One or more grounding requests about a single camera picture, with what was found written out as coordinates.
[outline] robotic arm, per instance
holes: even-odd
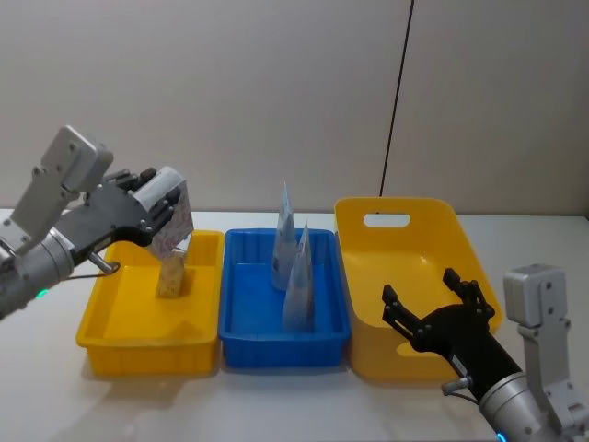
[[[146,247],[172,218],[181,175],[172,168],[104,176],[113,156],[70,126],[32,172],[32,183],[0,225],[0,319],[89,260],[104,273],[116,266],[98,252],[115,241]],[[83,204],[63,209],[85,193]]]
[[[459,379],[442,386],[444,395],[469,389],[502,442],[586,440],[589,407],[569,377],[564,271],[535,264],[504,277],[507,316],[524,337],[526,374],[489,332],[494,311],[477,282],[460,281],[452,269],[443,281],[462,304],[418,319],[386,285],[383,320],[414,350],[448,361]]]

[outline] white table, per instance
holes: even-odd
[[[198,228],[275,227],[275,214],[196,213]],[[297,226],[333,229],[333,215]],[[582,217],[461,216],[502,298],[509,269],[546,262],[567,271],[572,375],[589,394],[589,222]],[[76,274],[93,273],[90,264]],[[94,379],[75,333],[92,280],[62,283],[0,322],[0,440],[31,442],[493,440],[477,407],[437,386],[369,385],[350,369],[223,368],[211,378]],[[522,339],[505,323],[499,341],[523,364]]]

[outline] yellow plastic bin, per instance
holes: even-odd
[[[426,198],[345,198],[336,203],[335,214],[352,325],[352,369],[373,381],[455,378],[441,356],[415,352],[382,320],[381,299],[383,286],[391,284],[419,318],[457,304],[460,300],[442,282],[445,268],[452,267],[462,279],[479,281],[496,312],[491,331],[501,324],[500,306],[452,207]],[[371,214],[408,215],[409,223],[369,227],[364,219]]]
[[[147,250],[109,247],[107,261],[121,268],[97,280],[77,333],[96,375],[214,371],[224,240],[220,232],[192,233],[178,298],[156,297],[160,264]]]

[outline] plastic container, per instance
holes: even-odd
[[[338,366],[350,336],[335,238],[309,229],[315,290],[315,330],[283,331],[284,292],[271,285],[275,229],[226,234],[219,336],[232,367]],[[302,229],[297,229],[297,241]]]
[[[479,281],[496,312],[491,330],[501,324],[499,303],[452,207],[425,198],[346,198],[337,202],[335,214],[347,280],[353,370],[375,381],[455,378],[441,356],[415,352],[382,320],[381,299],[383,286],[391,284],[403,305],[419,318],[457,304],[458,297],[442,282],[445,268],[452,267],[462,279]],[[371,214],[408,215],[409,223],[369,227],[364,220]]]
[[[147,250],[118,242],[107,261],[121,263],[99,278],[77,333],[96,375],[210,374],[218,353],[217,319],[224,236],[195,231],[186,256],[184,296],[156,297],[159,262]]]

